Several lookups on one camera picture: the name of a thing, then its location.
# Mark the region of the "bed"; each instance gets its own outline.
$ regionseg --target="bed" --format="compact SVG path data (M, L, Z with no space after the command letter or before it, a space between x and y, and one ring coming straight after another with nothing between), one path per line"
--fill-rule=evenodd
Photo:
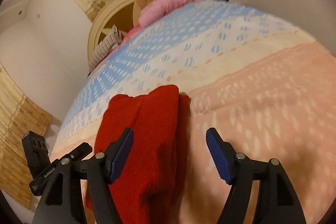
M206 146L209 127L252 159L278 158L307 223L320 221L336 196L336 58L299 27L237 3L188 4L105 59L69 110L51 160L82 142L94 146L114 95L168 84L191 97L176 222L216 223L230 190ZM245 223L254 207L251 198Z

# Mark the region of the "towel fold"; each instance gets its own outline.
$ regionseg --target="towel fold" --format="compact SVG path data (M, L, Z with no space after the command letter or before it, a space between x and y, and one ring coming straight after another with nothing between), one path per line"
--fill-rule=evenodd
M125 127L134 145L124 170L109 185L124 224L165 224L184 186L189 97L174 85L148 95L116 95L110 101L95 142L95 153L117 140Z

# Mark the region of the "red fabric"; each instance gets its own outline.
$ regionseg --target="red fabric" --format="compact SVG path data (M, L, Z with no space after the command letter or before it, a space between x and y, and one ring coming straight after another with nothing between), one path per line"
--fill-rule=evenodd
M165 224L184 186L189 97L174 85L148 95L117 95L110 101L95 142L95 153L117 140L125 127L134 145L124 170L109 185L124 224Z

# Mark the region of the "metal screw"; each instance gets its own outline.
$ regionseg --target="metal screw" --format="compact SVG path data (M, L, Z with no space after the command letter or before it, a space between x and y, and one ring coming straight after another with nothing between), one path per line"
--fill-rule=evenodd
M66 165L66 164L69 163L69 161L70 161L70 160L69 160L68 158L62 159L62 160L61 160L61 164Z
M237 154L236 154L236 157L237 157L237 159L239 159L239 160L243 160L243 159L245 158L245 154L244 154L244 153L237 153Z
M271 159L271 163L273 165L279 165L280 162L277 159Z
M96 154L96 159L102 159L102 158L104 158L105 157L105 154L103 153L103 152L98 152L97 154Z

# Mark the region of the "red towel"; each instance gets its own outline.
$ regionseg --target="red towel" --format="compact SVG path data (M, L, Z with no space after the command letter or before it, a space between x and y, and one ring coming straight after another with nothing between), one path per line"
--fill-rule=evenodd
M184 186L188 109L189 97L179 95L174 85L138 97L116 95L110 101L94 151L104 151L125 127L133 129L134 145L123 172L109 185L124 224L168 222Z

